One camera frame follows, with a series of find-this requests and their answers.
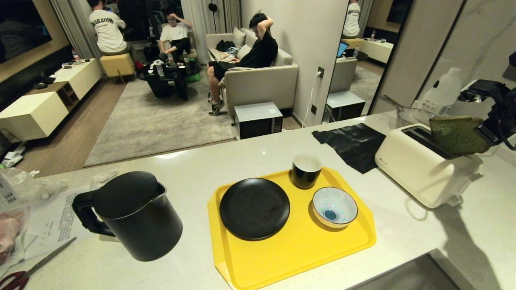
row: sneaker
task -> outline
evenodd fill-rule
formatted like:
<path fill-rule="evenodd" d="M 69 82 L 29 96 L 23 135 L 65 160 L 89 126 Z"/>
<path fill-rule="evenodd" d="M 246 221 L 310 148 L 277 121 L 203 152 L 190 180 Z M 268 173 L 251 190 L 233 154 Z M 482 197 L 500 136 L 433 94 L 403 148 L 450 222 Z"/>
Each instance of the sneaker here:
<path fill-rule="evenodd" d="M 224 107 L 224 101 L 220 99 L 220 101 L 216 104 L 212 104 L 212 110 L 208 112 L 210 116 L 216 116 L 220 113 L 220 109 Z"/>

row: microwave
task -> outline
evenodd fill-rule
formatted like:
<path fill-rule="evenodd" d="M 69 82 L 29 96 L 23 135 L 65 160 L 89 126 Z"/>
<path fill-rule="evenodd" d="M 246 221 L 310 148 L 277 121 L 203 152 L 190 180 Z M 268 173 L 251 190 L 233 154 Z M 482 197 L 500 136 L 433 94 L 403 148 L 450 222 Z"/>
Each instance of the microwave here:
<path fill-rule="evenodd" d="M 239 139 L 281 132 L 283 115 L 273 102 L 235 106 Z"/>

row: black shorts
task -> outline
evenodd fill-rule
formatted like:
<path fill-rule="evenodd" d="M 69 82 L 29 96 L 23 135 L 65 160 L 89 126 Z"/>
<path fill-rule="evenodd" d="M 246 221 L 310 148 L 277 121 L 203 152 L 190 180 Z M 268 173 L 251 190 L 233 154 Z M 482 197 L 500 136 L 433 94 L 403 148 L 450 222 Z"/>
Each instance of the black shorts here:
<path fill-rule="evenodd" d="M 213 71 L 215 72 L 215 77 L 218 80 L 222 80 L 224 74 L 227 70 L 223 69 L 216 61 L 208 62 L 208 66 L 213 67 Z"/>

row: rug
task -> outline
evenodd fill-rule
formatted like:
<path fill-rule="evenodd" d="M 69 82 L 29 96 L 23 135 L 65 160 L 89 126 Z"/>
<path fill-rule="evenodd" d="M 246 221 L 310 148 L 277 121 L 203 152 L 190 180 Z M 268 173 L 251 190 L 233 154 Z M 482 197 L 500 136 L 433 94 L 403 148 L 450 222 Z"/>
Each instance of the rug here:
<path fill-rule="evenodd" d="M 139 79 L 128 83 L 84 166 L 235 138 L 232 118 L 224 109 L 218 116 L 208 115 L 204 71 L 201 76 L 201 81 L 188 84 L 188 101 L 174 93 L 158 99 Z"/>
<path fill-rule="evenodd" d="M 355 75 L 349 91 L 361 97 L 365 101 L 362 116 L 367 115 L 367 111 L 371 106 L 371 102 L 375 96 L 376 88 L 380 83 L 380 79 L 381 77 L 379 75 L 362 67 L 357 67 L 357 69 L 355 69 Z"/>

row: wooden floor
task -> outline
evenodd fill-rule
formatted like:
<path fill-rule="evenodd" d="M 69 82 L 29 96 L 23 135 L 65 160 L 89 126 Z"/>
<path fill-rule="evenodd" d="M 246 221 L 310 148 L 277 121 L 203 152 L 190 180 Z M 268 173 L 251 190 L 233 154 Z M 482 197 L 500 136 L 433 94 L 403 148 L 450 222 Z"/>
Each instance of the wooden floor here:
<path fill-rule="evenodd" d="M 23 160 L 16 165 L 16 168 L 26 172 L 39 170 L 40 173 L 36 177 L 83 169 L 84 163 L 124 89 L 125 84 L 114 84 L 108 79 L 100 80 L 97 86 L 92 88 L 90 93 L 70 112 L 50 137 L 27 142 L 28 150 Z M 284 118 L 283 128 L 293 130 L 300 128 L 300 126 L 292 117 L 288 117 Z"/>
<path fill-rule="evenodd" d="M 375 73 L 379 76 L 382 76 L 383 74 L 383 70 L 385 69 L 384 67 L 380 66 L 380 65 L 377 65 L 376 63 L 372 63 L 370 61 L 359 61 L 357 63 L 357 65 L 363 69 L 366 69 L 372 73 Z"/>

